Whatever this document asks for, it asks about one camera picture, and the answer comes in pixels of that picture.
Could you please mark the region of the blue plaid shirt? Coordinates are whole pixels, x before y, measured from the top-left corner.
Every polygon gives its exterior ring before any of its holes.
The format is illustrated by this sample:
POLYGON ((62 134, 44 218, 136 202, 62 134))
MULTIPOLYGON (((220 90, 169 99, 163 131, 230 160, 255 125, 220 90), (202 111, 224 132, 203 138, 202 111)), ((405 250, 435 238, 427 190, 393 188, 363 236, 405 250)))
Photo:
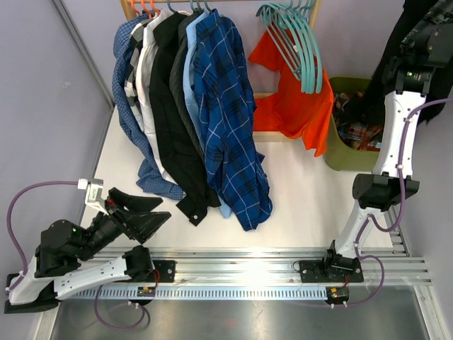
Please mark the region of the blue plaid shirt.
POLYGON ((256 150, 256 102, 246 58, 233 21, 213 10, 195 26, 194 97, 205 142, 208 184, 231 208, 243 230, 271 215, 270 186, 256 150))

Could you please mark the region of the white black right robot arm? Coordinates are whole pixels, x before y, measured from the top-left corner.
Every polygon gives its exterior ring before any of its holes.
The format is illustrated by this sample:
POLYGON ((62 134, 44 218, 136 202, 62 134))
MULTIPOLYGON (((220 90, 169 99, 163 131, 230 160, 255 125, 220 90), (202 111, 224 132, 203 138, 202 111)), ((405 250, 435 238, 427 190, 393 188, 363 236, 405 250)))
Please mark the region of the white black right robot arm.
POLYGON ((427 100, 435 72, 452 59, 452 2, 406 1, 403 14, 379 65, 382 84, 367 92, 384 103, 382 145, 374 168, 358 174, 352 186, 355 200, 348 221, 323 258, 301 263, 303 282, 363 282, 361 238, 372 226, 392 232, 400 224, 406 199, 415 195, 412 151, 421 111, 449 101, 427 100))

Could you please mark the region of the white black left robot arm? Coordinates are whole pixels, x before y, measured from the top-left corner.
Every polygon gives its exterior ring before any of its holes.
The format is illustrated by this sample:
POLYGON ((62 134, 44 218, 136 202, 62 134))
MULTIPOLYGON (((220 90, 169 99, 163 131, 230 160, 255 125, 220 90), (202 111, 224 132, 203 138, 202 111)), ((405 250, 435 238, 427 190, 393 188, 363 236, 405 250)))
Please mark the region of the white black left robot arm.
POLYGON ((160 198, 128 195, 117 188, 111 188, 106 199, 101 193, 101 188, 86 189, 85 204, 98 212, 89 227, 57 220, 42 231, 27 270, 8 275, 6 314, 44 312, 89 288, 151 277, 154 264, 144 243, 171 214, 156 211, 160 198), (81 268, 121 235, 137 246, 99 266, 81 268))

